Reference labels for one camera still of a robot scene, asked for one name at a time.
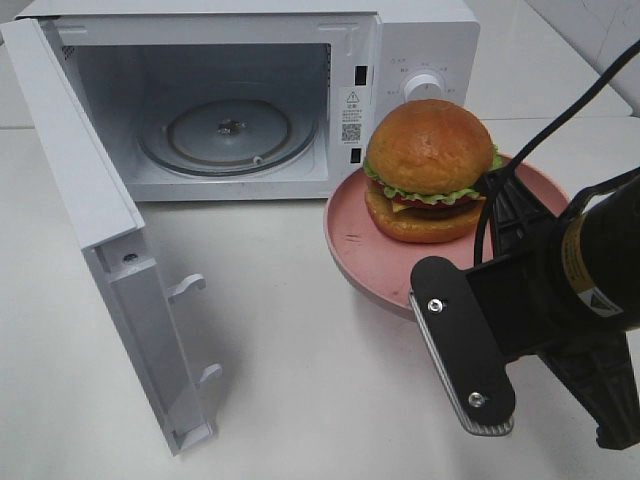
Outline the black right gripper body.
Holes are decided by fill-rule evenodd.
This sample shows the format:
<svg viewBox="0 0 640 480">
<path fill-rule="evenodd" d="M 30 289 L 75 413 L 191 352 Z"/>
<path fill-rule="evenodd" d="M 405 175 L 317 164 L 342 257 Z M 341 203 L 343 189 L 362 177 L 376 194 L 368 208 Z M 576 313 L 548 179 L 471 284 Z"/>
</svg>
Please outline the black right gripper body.
<svg viewBox="0 0 640 480">
<path fill-rule="evenodd" d="M 626 344 L 639 325 L 639 222 L 556 219 L 510 254 L 467 273 L 508 360 Z"/>
</svg>

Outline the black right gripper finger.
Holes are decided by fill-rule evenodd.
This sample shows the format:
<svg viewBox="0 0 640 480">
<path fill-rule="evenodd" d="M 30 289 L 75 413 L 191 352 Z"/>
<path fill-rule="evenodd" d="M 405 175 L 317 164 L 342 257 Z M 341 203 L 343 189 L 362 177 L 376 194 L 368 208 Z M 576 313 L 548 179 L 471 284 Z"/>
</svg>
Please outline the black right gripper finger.
<svg viewBox="0 0 640 480">
<path fill-rule="evenodd" d="M 544 363 L 596 422 L 596 443 L 624 450 L 639 443 L 639 394 L 626 344 L 551 349 Z"/>
<path fill-rule="evenodd" d="M 510 254 L 541 237 L 559 215 L 560 188 L 537 169 L 516 169 L 489 217 L 493 257 Z"/>
</svg>

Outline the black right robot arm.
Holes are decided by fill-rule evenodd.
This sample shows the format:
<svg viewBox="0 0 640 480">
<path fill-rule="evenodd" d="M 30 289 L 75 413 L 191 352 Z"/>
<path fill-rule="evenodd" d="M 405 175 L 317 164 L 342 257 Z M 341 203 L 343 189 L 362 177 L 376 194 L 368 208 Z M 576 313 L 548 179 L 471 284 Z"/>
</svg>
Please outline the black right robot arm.
<svg viewBox="0 0 640 480">
<path fill-rule="evenodd" d="M 538 356 L 593 417 L 600 447 L 636 445 L 638 171 L 582 189 L 560 214 L 511 178 L 489 228 L 493 257 L 468 280 L 501 353 Z"/>
</svg>

